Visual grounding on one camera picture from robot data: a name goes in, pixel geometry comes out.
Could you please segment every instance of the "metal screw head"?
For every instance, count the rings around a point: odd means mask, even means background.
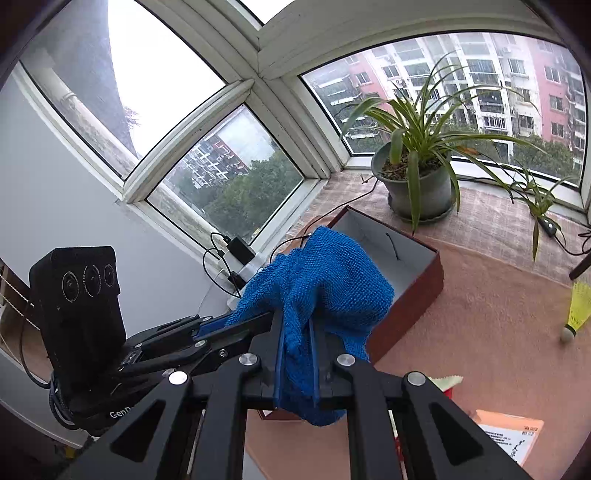
[[[424,383],[427,381],[425,375],[423,375],[421,372],[410,372],[407,375],[407,380],[408,383],[414,385],[415,387],[420,387],[421,385],[424,385]]]
[[[336,358],[336,361],[339,365],[343,365],[343,367],[350,367],[355,363],[355,357],[353,355],[349,355],[348,353],[342,353]]]
[[[254,353],[243,353],[239,360],[242,365],[254,365],[258,357]]]
[[[180,370],[177,372],[173,372],[168,376],[168,381],[171,382],[173,385],[182,385],[184,384],[189,376],[185,372],[181,372]]]

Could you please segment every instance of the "pink carpet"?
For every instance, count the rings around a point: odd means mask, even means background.
[[[559,480],[591,431],[591,325],[561,345],[569,288],[422,239],[441,252],[444,290],[377,368],[463,375],[453,399],[467,413],[479,408],[544,420],[525,469],[535,480]],[[317,428],[250,412],[246,448],[269,480],[349,478],[345,419]]]

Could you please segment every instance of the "camera lens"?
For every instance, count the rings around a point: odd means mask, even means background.
[[[66,273],[61,280],[61,291],[67,301],[73,303],[78,298],[78,279],[72,272]]]
[[[100,292],[100,273],[94,265],[87,265],[84,269],[84,288],[91,297],[96,297]]]
[[[105,267],[105,283],[107,287],[115,285],[115,270],[110,265]]]

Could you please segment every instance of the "cardboard box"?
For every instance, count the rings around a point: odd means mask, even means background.
[[[367,342],[369,357],[375,363],[443,290],[439,252],[350,206],[344,207],[328,227],[354,239],[394,288],[392,307]]]

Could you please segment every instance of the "potted plant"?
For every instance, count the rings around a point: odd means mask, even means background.
[[[463,144],[476,140],[505,140],[545,154],[542,149],[527,140],[508,135],[450,129],[450,118],[464,101],[477,98],[491,90],[507,89],[516,95],[521,94],[500,86],[474,85],[430,103],[432,98],[438,97],[434,94],[437,87],[454,72],[463,68],[455,65],[438,68],[447,55],[443,56],[428,74],[416,100],[406,97],[403,90],[397,86],[397,98],[393,100],[367,98],[358,104],[345,122],[341,139],[353,129],[353,123],[361,115],[368,115],[379,123],[379,126],[363,128],[374,128],[389,135],[390,141],[372,157],[371,169],[374,176],[386,185],[391,198],[391,208],[403,218],[412,221],[413,233],[420,220],[443,216],[451,210],[454,201],[457,211],[460,210],[460,188],[450,163],[452,154],[461,155],[480,167],[509,193],[512,200],[515,200],[513,194],[517,194],[517,200],[527,203],[536,219],[545,218],[548,208],[554,203],[551,191],[569,178],[557,181],[551,189],[542,189],[527,169],[522,173],[518,169],[495,162],[505,170],[508,178],[512,179],[511,183],[505,183],[478,159],[478,156],[481,156],[478,150]],[[393,113],[377,107],[384,103],[391,107]],[[446,103],[449,106],[448,110],[442,115],[437,115],[437,111]],[[522,175],[524,179],[516,180],[516,174]],[[537,233],[536,222],[532,249],[534,259],[538,245]]]

